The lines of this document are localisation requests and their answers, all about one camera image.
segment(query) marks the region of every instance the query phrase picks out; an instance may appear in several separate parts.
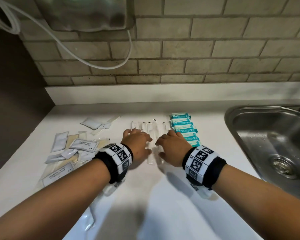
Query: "white countertop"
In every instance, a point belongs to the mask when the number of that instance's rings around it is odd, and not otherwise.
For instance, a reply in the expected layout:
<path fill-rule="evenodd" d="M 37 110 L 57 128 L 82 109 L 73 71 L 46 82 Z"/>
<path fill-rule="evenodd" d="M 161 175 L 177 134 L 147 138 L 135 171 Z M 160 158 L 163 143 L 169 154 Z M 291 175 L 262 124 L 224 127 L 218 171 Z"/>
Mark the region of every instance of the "white countertop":
<path fill-rule="evenodd" d="M 105 122 L 120 114 L 110 129 L 88 137 L 119 142 L 131 121 L 166 121 L 171 112 L 188 112 L 201 143 L 217 151 L 228 164 L 258 177 L 224 121 L 225 111 L 239 104 L 248 105 L 249 101 L 56 106 L 0 170 L 0 216 L 33 194 L 56 133 L 92 131 L 80 124 L 87 117 Z M 253 104 L 278 101 L 255 100 Z M 87 233 L 74 226 L 65 239 L 261 239 L 217 194 L 202 199 L 186 183 L 184 171 L 166 166 L 165 172 L 146 162 L 129 170 L 114 194 L 93 204 L 95 226 Z"/>

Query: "tile wall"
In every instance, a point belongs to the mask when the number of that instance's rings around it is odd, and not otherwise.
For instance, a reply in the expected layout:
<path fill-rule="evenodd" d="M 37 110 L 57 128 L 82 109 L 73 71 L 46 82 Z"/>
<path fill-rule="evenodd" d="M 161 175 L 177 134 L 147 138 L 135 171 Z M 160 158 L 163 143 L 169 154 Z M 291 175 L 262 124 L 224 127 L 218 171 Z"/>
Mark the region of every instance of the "tile wall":
<path fill-rule="evenodd" d="M 20 37 L 47 84 L 300 81 L 300 0 L 134 2 L 131 59 L 115 70 L 74 60 L 40 27 L 23 20 Z M 129 48 L 126 31 L 54 34 L 101 66 L 122 62 Z"/>

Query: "stainless steel sink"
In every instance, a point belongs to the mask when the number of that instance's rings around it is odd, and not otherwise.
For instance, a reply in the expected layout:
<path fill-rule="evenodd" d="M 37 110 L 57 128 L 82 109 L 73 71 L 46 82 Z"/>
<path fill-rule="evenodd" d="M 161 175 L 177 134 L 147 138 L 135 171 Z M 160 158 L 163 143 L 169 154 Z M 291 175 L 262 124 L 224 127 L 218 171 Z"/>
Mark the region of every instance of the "stainless steel sink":
<path fill-rule="evenodd" d="M 300 199 L 300 112 L 232 108 L 225 122 L 259 176 Z"/>

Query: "power cord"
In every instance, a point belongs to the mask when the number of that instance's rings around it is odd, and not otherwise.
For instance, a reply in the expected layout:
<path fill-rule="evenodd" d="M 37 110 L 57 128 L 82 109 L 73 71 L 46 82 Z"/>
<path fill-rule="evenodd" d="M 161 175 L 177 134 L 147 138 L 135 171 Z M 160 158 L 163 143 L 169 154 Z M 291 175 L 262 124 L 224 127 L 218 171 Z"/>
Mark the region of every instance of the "power cord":
<path fill-rule="evenodd" d="M 21 24 L 20 24 L 20 20 L 19 18 L 12 12 L 11 9 L 17 11 L 18 13 L 21 13 L 22 15 L 26 16 L 27 18 L 29 18 L 30 20 L 34 21 L 37 25 L 39 25 L 43 30 L 45 30 L 66 52 L 68 52 L 70 55 L 72 55 L 74 58 L 76 58 L 78 61 L 81 61 L 83 64 L 86 64 L 87 66 L 93 67 L 93 68 L 97 68 L 97 69 L 101 69 L 101 70 L 112 70 L 112 69 L 116 69 L 119 68 L 121 66 L 123 66 L 124 64 L 127 63 L 127 61 L 129 60 L 129 57 L 131 55 L 131 51 L 132 51 L 132 40 L 131 40 L 131 35 L 129 30 L 127 30 L 128 32 L 128 37 L 129 37 L 129 42 L 130 42 L 130 48 L 129 48 L 129 52 L 127 57 L 125 58 L 125 60 L 115 66 L 110 66 L 110 67 L 104 67 L 104 66 L 98 66 L 98 65 L 93 65 L 81 58 L 79 58 L 78 56 L 76 56 L 74 53 L 72 53 L 66 46 L 64 46 L 64 44 L 52 33 L 50 32 L 50 30 L 48 30 L 45 26 L 43 26 L 41 23 L 39 23 L 34 17 L 32 17 L 31 15 L 27 14 L 26 12 L 22 11 L 21 9 L 17 8 L 16 6 L 4 1 L 4 0 L 0 0 L 0 8 L 2 9 L 2 11 L 5 13 L 5 15 L 7 16 L 11 27 L 9 27 L 7 24 L 4 23 L 4 21 L 2 21 L 0 19 L 0 28 L 3 29 L 4 31 L 7 31 L 11 34 L 17 35 L 21 32 Z"/>

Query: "stainless steel wall-mounted dispenser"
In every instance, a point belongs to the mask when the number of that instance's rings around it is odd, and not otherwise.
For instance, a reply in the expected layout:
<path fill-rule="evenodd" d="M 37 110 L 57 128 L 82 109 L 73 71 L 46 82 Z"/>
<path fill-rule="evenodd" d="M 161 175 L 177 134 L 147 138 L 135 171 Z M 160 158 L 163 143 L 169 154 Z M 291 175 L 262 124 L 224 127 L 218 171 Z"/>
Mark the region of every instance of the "stainless steel wall-mounted dispenser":
<path fill-rule="evenodd" d="M 96 32 L 130 29 L 133 0 L 35 0 L 49 26 L 56 31 Z"/>

